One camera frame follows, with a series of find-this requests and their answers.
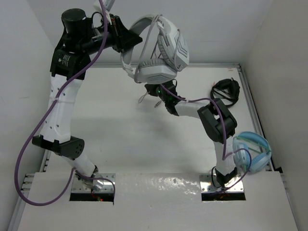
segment light blue headset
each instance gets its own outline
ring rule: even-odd
[[[259,147],[262,147],[266,150],[265,153],[260,153],[258,156],[253,158],[251,167],[249,169],[249,171],[252,173],[262,170],[269,163],[271,158],[271,148],[268,141],[254,132],[244,131],[240,133],[237,137],[233,138],[234,152],[240,148],[245,148],[247,150],[251,149],[247,146],[246,143],[242,141],[254,143],[255,145],[258,145]],[[241,167],[248,167],[250,162],[249,155],[245,150],[241,150],[235,153],[233,159],[236,166],[241,166]]]

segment white wall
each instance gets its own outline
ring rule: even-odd
[[[299,230],[308,230],[308,1],[275,0],[246,64],[249,85],[282,166]]]
[[[55,46],[63,32],[61,14],[81,8],[88,16],[95,0],[27,0],[47,36]],[[183,32],[192,63],[241,62],[248,54],[272,0],[116,0],[111,13],[119,15],[126,27],[149,13],[162,13]],[[145,58],[150,58],[158,30],[153,31]],[[136,62],[142,45],[135,48]],[[101,63],[120,63],[111,48]]]
[[[0,7],[0,230],[7,229],[17,193],[13,172],[17,155],[43,112],[49,94],[52,45],[26,0],[2,0]],[[25,153],[20,183],[35,172],[42,150]]]

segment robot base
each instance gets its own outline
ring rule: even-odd
[[[235,182],[240,179],[241,175],[237,175],[235,178],[230,180],[225,187],[228,188],[232,186]],[[202,201],[245,201],[245,193],[243,182],[238,182],[232,188],[226,190],[226,192],[222,192],[217,194],[221,188],[217,189],[213,183],[211,178],[211,173],[200,174],[200,187],[201,187],[201,198]],[[216,174],[213,174],[214,184],[219,186],[219,183],[216,180]]]
[[[116,175],[97,173],[96,178],[103,177],[116,184]],[[91,192],[91,188],[87,187],[77,176],[74,176],[70,201],[100,201],[113,202],[114,188],[110,182],[103,181],[103,187],[98,192]]]

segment purple cable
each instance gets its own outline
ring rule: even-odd
[[[249,152],[247,149],[245,149],[245,148],[240,148],[240,149],[236,150],[234,153],[237,153],[237,152],[239,152],[239,151],[241,151],[241,150],[246,151],[246,152],[248,153],[248,155],[249,155],[249,158],[250,158],[249,165],[248,165],[248,167],[247,167],[246,172],[245,172],[245,173],[241,176],[241,178],[240,178],[237,182],[235,182],[232,186],[230,186],[230,187],[228,187],[228,188],[224,188],[224,189],[220,190],[219,192],[210,193],[209,195],[217,195],[217,194],[221,194],[221,193],[226,192],[227,190],[233,188],[238,182],[240,182],[240,181],[247,175],[247,173],[249,172],[249,169],[250,169],[250,167],[251,167],[251,164],[252,164],[252,157],[251,157],[250,152]]]
[[[101,5],[101,8],[102,8],[102,12],[103,12],[103,22],[104,22],[104,38],[103,38],[103,41],[102,41],[102,44],[101,44],[101,47],[100,49],[98,50],[96,56],[93,58],[93,60],[87,65],[85,66],[81,71],[79,71],[77,74],[75,74],[73,77],[71,77],[69,80],[67,80],[63,85],[62,87],[59,89],[58,93],[56,94],[56,99],[52,102],[50,108],[48,109],[48,111],[46,112],[46,114],[43,116],[43,118],[39,121],[38,125],[34,128],[34,130],[31,132],[30,136],[27,138],[27,140],[25,141],[22,149],[20,150],[20,153],[18,155],[18,158],[17,158],[17,161],[16,161],[16,165],[15,165],[15,171],[14,171],[14,184],[15,184],[15,188],[16,188],[16,191],[18,193],[18,195],[20,196],[21,199],[23,199],[26,203],[30,204],[30,205],[34,205],[34,206],[45,206],[45,205],[50,205],[51,203],[57,201],[63,194],[64,192],[66,191],[68,185],[69,185],[69,182],[71,181],[72,179],[72,176],[73,176],[73,172],[74,172],[74,169],[72,169],[71,171],[71,176],[69,178],[69,181],[66,185],[66,187],[64,188],[64,190],[62,191],[62,193],[57,196],[55,199],[53,199],[52,201],[49,201],[49,202],[45,202],[45,203],[36,203],[36,202],[33,202],[33,201],[30,201],[28,200],[22,193],[21,189],[20,189],[20,186],[19,186],[19,183],[18,183],[18,170],[19,170],[19,166],[20,166],[20,162],[21,162],[21,159],[23,157],[23,154],[27,148],[27,146],[29,145],[29,143],[31,142],[31,139],[35,136],[35,134],[37,133],[37,131],[39,130],[39,128],[42,126],[42,124],[44,123],[44,121],[46,120],[46,118],[48,117],[48,115],[52,112],[53,108],[55,107],[55,105],[57,104],[57,101],[58,101],[58,98],[60,97],[62,91],[66,88],[66,86],[72,82],[74,79],[78,78],[81,74],[83,74],[86,70],[88,70],[95,62],[96,60],[99,58],[99,56],[101,55],[103,49],[105,48],[105,44],[106,44],[106,41],[107,41],[107,36],[108,36],[108,23],[107,23],[107,15],[106,15],[106,11],[105,11],[105,7],[104,7],[104,4],[103,4],[103,1],[102,0],[99,0],[100,2],[100,5]]]
[[[160,85],[168,94],[172,95],[173,97],[177,98],[178,100],[181,101],[185,101],[188,103],[195,103],[195,102],[199,102],[199,101],[203,101],[203,100],[209,100],[216,108],[217,113],[219,115],[220,121],[221,121],[221,126],[222,126],[222,136],[223,136],[223,154],[222,154],[222,160],[225,160],[228,156],[226,155],[226,149],[227,149],[227,134],[226,134],[226,127],[225,127],[225,123],[223,122],[223,118],[222,118],[222,114],[221,111],[218,107],[218,105],[215,103],[215,101],[213,101],[210,98],[201,98],[201,99],[197,99],[197,100],[186,100],[185,98],[181,98],[175,94],[173,94],[171,91],[169,91],[167,88],[165,88],[165,86],[163,84]]]
[[[113,202],[112,203],[115,205],[115,195],[116,195],[116,190],[115,189],[116,189],[116,187],[115,187],[115,184],[111,180],[106,179],[104,177],[100,177],[100,178],[86,177],[86,176],[82,175],[78,171],[76,171],[76,173],[77,173],[78,176],[80,176],[80,178],[82,178],[84,180],[105,180],[107,182],[110,182],[112,184],[113,188],[114,188],[114,197],[113,197]]]

